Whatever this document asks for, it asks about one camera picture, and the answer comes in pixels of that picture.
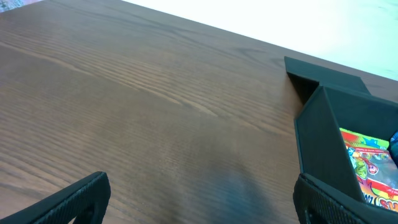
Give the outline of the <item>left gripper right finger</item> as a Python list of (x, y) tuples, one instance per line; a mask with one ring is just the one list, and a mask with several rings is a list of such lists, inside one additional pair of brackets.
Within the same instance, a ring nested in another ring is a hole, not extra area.
[(301, 224), (364, 223), (303, 174), (298, 176), (295, 183), (293, 201)]

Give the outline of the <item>dark green gift box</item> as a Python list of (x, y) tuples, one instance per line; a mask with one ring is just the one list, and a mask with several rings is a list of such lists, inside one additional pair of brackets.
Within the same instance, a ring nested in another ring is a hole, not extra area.
[(303, 109), (294, 121), (300, 174), (364, 223), (397, 223), (397, 213), (366, 203), (354, 181), (339, 127), (387, 138), (397, 127), (397, 103), (372, 96), (362, 79), (285, 57)]

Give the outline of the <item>blue Oreo pack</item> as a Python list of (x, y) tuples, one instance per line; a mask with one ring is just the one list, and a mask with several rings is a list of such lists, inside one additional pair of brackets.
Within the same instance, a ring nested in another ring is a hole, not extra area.
[(389, 153), (392, 160), (398, 166), (398, 131), (396, 131), (389, 140)]

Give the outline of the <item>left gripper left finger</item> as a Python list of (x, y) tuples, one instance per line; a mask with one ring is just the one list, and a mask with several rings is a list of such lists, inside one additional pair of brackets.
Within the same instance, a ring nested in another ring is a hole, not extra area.
[(105, 172), (94, 172), (51, 196), (1, 219), (2, 224), (102, 224), (111, 196)]

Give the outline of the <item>green Haribo worms bag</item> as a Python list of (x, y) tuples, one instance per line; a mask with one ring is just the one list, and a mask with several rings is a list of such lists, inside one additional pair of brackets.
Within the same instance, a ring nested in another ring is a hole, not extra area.
[(397, 165), (389, 141), (340, 128), (346, 152), (367, 203), (397, 211)]

